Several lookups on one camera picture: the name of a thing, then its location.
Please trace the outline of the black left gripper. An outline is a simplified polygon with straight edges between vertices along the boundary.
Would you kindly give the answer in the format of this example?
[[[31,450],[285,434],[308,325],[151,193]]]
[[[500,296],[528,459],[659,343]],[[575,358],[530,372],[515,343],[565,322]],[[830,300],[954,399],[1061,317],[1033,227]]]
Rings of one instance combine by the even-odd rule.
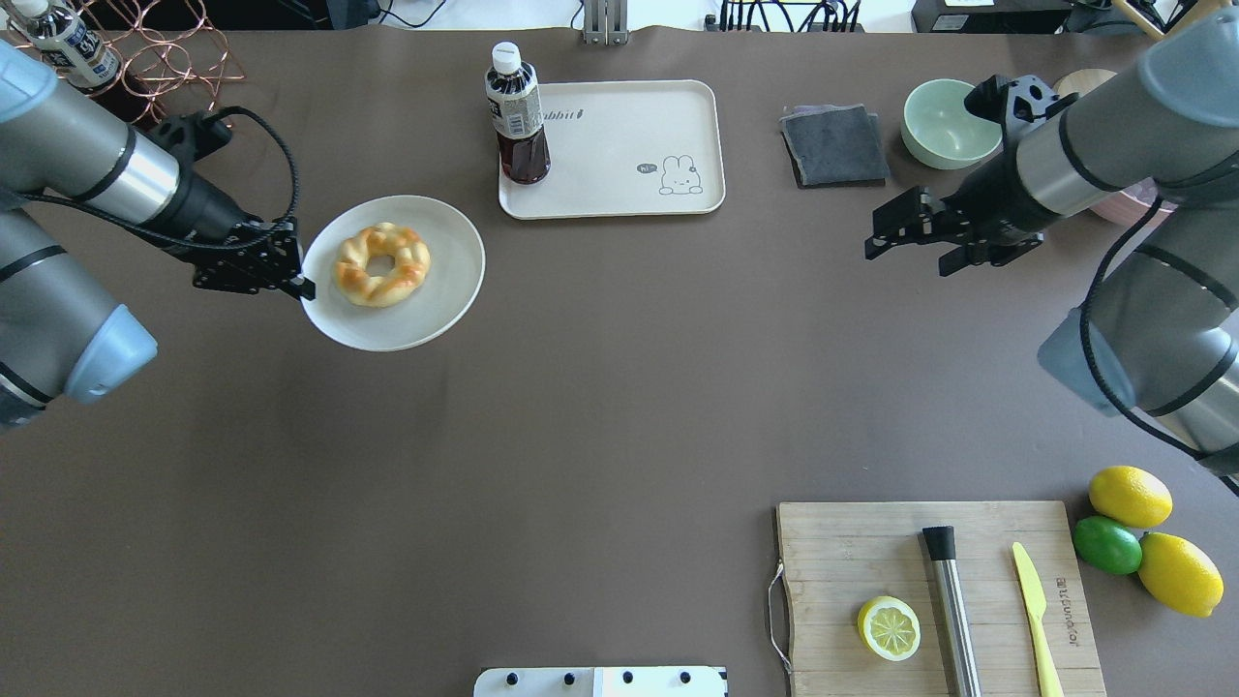
[[[292,300],[316,300],[316,284],[302,275],[295,218],[279,218],[252,241],[235,244],[234,250],[198,250],[192,262],[196,288],[235,293],[278,288]]]

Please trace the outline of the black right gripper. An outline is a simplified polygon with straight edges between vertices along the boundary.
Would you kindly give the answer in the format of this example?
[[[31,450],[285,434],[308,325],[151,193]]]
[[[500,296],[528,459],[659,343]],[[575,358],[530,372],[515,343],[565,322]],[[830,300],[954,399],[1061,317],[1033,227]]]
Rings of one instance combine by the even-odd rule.
[[[1042,230],[1044,207],[1027,196],[940,199],[926,186],[916,186],[872,212],[864,259],[873,260],[902,244],[949,241],[957,248],[938,259],[940,277],[948,277],[968,266],[1005,266],[1040,248]]]

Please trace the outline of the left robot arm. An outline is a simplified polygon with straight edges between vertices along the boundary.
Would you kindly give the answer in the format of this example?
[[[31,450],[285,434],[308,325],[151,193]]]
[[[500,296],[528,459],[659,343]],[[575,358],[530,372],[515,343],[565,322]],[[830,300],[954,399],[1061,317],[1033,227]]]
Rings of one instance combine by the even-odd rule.
[[[228,141],[230,116],[256,120],[247,106],[222,106],[142,132],[2,45],[4,432],[56,400],[102,401],[159,353],[133,310],[47,225],[52,208],[190,264],[195,287],[313,300],[295,217],[299,171],[290,171],[287,210],[273,222],[197,172],[199,158]]]

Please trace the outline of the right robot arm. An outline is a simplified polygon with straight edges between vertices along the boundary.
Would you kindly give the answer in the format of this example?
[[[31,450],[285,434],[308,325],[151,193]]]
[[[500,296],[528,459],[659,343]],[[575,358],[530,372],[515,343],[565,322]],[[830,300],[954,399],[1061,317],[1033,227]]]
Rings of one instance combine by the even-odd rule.
[[[1004,151],[957,193],[926,187],[876,208],[864,255],[949,243],[939,274],[1004,266],[1044,230],[1151,181],[1154,201],[1106,251],[1040,361],[1105,413],[1121,413],[1222,479],[1238,468],[1238,14],[1183,22],[1083,97],[1036,76],[992,76],[965,106]]]

